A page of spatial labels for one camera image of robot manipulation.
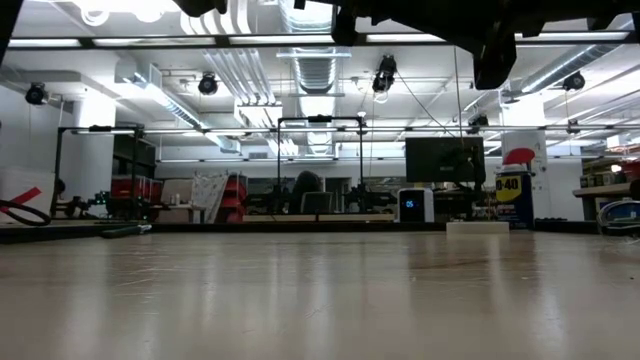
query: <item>black cable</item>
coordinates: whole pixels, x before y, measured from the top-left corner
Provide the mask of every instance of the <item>black cable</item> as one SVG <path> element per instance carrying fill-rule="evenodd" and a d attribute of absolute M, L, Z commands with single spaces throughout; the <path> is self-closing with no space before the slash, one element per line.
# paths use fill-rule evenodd
<path fill-rule="evenodd" d="M 21 205 L 21 204 L 16 204 L 10 201 L 5 201 L 5 200 L 0 200 L 0 208 L 9 208 L 9 209 L 16 209 L 16 210 L 22 210 L 28 213 L 31 213 L 37 217 L 39 217 L 40 219 L 42 219 L 41 222 L 37 222 L 37 221 L 31 221 L 31 220 L 27 220 L 13 212 L 11 212 L 10 210 L 7 210 L 7 212 L 5 212 L 5 214 L 7 216 L 9 216 L 10 218 L 12 218 L 13 220 L 27 225 L 27 226 L 47 226 L 49 224 L 51 224 L 51 217 L 49 217 L 49 215 L 43 213 L 40 210 L 25 206 L 25 205 Z"/>
<path fill-rule="evenodd" d="M 431 118 L 431 120 L 433 120 L 436 124 L 438 124 L 438 126 L 440 126 L 447 134 L 453 136 L 453 137 L 457 137 L 455 136 L 453 133 L 451 133 L 451 131 L 447 130 L 447 127 L 442 125 L 442 123 L 440 123 L 438 120 L 436 120 L 435 117 L 433 117 L 433 115 L 431 115 L 431 113 L 429 112 L 429 110 L 427 110 L 427 108 L 422 105 L 422 103 L 420 102 L 420 100 L 418 100 L 418 97 L 416 96 L 416 94 L 413 93 L 413 91 L 411 91 L 411 88 L 409 87 L 409 85 L 407 84 L 406 81 L 404 81 L 404 77 L 402 77 L 402 75 L 400 74 L 400 71 L 396 70 L 396 73 L 398 73 L 398 77 L 400 78 L 400 80 L 402 80 L 402 83 L 404 84 L 404 86 L 407 88 L 407 90 L 409 90 L 409 93 L 411 94 L 411 96 L 413 96 L 413 98 L 416 100 L 416 102 L 418 103 L 418 105 L 420 105 L 420 107 L 422 108 L 422 110 L 424 110 L 425 113 L 427 113 L 427 115 L 429 115 L 429 118 Z"/>

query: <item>white ceiling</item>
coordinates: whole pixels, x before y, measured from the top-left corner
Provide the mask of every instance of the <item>white ceiling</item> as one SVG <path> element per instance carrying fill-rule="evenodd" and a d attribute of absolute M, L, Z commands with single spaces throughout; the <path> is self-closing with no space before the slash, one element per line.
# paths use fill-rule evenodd
<path fill-rule="evenodd" d="M 253 31 L 259 33 L 282 32 L 280 15 L 277 6 L 264 6 L 252 3 L 249 11 L 249 23 Z M 26 1 L 14 36 L 43 37 L 43 36 L 139 36 L 139 35 L 184 35 L 179 25 L 179 13 L 167 13 L 158 22 L 146 24 L 138 21 L 131 14 L 112 14 L 107 23 L 100 27 L 88 27 L 82 23 L 78 8 L 72 3 L 50 4 L 38 1 Z M 616 20 L 615 26 L 626 19 Z M 585 21 L 572 21 L 549 24 L 546 30 L 585 30 Z M 361 32 L 406 32 L 412 31 L 393 22 L 385 22 L 372 27 L 367 20 L 359 20 L 358 30 Z M 517 81 L 531 75 L 546 64 L 550 63 L 571 47 L 530 47 L 518 48 L 518 60 L 513 68 L 510 80 Z M 290 97 L 295 93 L 292 87 L 292 68 L 288 60 L 279 59 L 276 54 L 282 49 L 260 49 L 260 57 L 272 87 L 284 106 L 285 114 L 297 113 L 296 98 Z M 417 94 L 422 104 L 429 104 L 439 90 L 446 85 L 446 91 L 437 98 L 429 111 L 439 121 L 447 123 L 458 113 L 458 105 L 465 108 L 482 93 L 470 88 L 473 80 L 473 64 L 471 56 L 458 50 L 458 69 L 460 79 L 460 99 L 456 93 L 456 83 L 449 79 L 456 75 L 454 66 L 453 47 L 364 47 L 351 49 L 352 57 L 342 60 L 339 78 L 342 79 L 344 97 L 337 99 L 338 113 L 341 115 L 355 115 L 364 110 L 368 118 L 374 118 L 376 126 L 415 126 L 428 123 L 427 116 L 421 106 L 407 91 L 405 85 L 396 77 L 396 83 L 390 91 L 390 98 L 386 104 L 376 104 L 371 98 L 358 91 L 350 78 L 358 77 L 366 81 L 374 73 L 383 54 L 394 54 L 398 63 L 398 70 L 407 79 L 411 90 Z M 17 71 L 33 70 L 69 70 L 77 71 L 103 84 L 105 88 L 116 92 L 127 103 L 118 112 L 118 119 L 144 123 L 147 127 L 172 126 L 171 114 L 153 101 L 143 98 L 127 98 L 114 84 L 114 68 L 122 57 L 132 56 L 140 61 L 156 64 L 166 70 L 164 83 L 166 89 L 178 94 L 183 101 L 198 112 L 231 113 L 234 99 L 225 91 L 224 87 L 218 94 L 203 97 L 198 94 L 197 80 L 204 71 L 210 70 L 200 50 L 137 50 L 128 53 L 112 51 L 77 51 L 77 52 L 8 52 L 4 65 Z M 640 47 L 626 45 L 607 57 L 596 61 L 583 70 L 587 79 L 587 86 L 600 83 L 618 73 L 638 65 Z M 192 80 L 185 89 L 180 80 Z M 599 88 L 581 95 L 579 99 L 571 101 L 568 113 L 576 114 L 586 109 L 605 104 L 623 94 L 637 89 L 640 74 L 632 74 L 606 88 Z M 549 99 L 547 121 L 554 123 L 567 117 L 567 107 L 564 106 L 564 92 L 553 91 L 545 95 Z M 493 122 L 497 122 L 498 104 L 487 109 Z M 607 118 L 597 122 L 616 122 L 640 116 L 640 107 L 625 108 Z M 591 138 L 602 138 L 606 133 L 594 134 Z M 376 134 L 375 140 L 394 140 L 397 134 Z M 176 137 L 169 140 L 171 144 L 202 145 L 205 139 Z"/>

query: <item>ceiling duct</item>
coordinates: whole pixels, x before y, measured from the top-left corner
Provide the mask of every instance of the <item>ceiling duct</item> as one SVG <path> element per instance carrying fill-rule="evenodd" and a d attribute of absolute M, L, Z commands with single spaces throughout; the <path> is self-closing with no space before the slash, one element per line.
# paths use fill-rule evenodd
<path fill-rule="evenodd" d="M 129 84 L 148 97 L 176 118 L 184 121 L 195 129 L 209 128 L 212 124 L 202 122 L 198 113 L 177 99 L 171 92 L 162 88 L 162 72 L 152 64 L 142 65 L 132 59 L 123 59 L 116 64 L 115 83 Z M 220 147 L 223 153 L 240 153 L 240 143 L 225 136 L 205 134 L 205 136 Z"/>
<path fill-rule="evenodd" d="M 229 12 L 210 11 L 200 18 L 182 14 L 180 26 L 188 35 L 251 34 L 248 1 L 229 3 Z M 211 69 L 242 105 L 275 105 L 276 99 L 255 49 L 202 50 Z"/>
<path fill-rule="evenodd" d="M 284 29 L 289 33 L 329 33 L 333 21 L 330 5 L 307 3 L 304 11 L 294 9 L 294 0 L 278 0 Z M 300 97 L 300 111 L 303 116 L 334 115 L 337 59 L 327 57 L 335 54 L 336 48 L 293 48 L 293 68 Z M 309 133 L 309 149 L 314 154 L 328 153 L 333 148 L 328 133 Z"/>
<path fill-rule="evenodd" d="M 618 28 L 618 30 L 630 30 L 633 28 L 633 21 L 629 21 Z M 561 82 L 565 78 L 575 74 L 585 66 L 610 54 L 621 45 L 591 45 L 576 46 L 564 55 L 549 63 L 535 74 L 524 79 L 518 90 L 506 94 L 511 97 L 519 97 L 528 94 L 535 94 L 547 89 L 554 84 Z"/>

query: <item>blue can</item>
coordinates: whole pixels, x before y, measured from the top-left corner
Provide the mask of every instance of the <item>blue can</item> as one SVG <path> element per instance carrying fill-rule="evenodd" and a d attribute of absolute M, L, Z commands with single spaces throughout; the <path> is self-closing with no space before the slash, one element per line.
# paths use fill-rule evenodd
<path fill-rule="evenodd" d="M 531 173 L 508 171 L 496 175 L 498 220 L 508 222 L 512 229 L 533 230 L 533 190 Z"/>

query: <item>person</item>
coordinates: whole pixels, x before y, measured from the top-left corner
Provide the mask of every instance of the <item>person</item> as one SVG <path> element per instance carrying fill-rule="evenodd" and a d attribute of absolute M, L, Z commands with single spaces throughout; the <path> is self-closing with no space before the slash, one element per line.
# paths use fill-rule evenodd
<path fill-rule="evenodd" d="M 291 201 L 289 201 L 289 215 L 297 215 L 301 213 L 302 197 L 308 192 L 322 191 L 322 182 L 320 177 L 311 171 L 303 171 L 298 175 L 296 183 L 291 192 Z"/>
<path fill-rule="evenodd" d="M 61 202 L 60 200 L 62 200 L 62 193 L 64 193 L 65 190 L 67 190 L 67 185 L 64 183 L 64 181 L 62 181 L 62 179 L 57 179 L 55 185 L 55 194 L 58 203 Z"/>

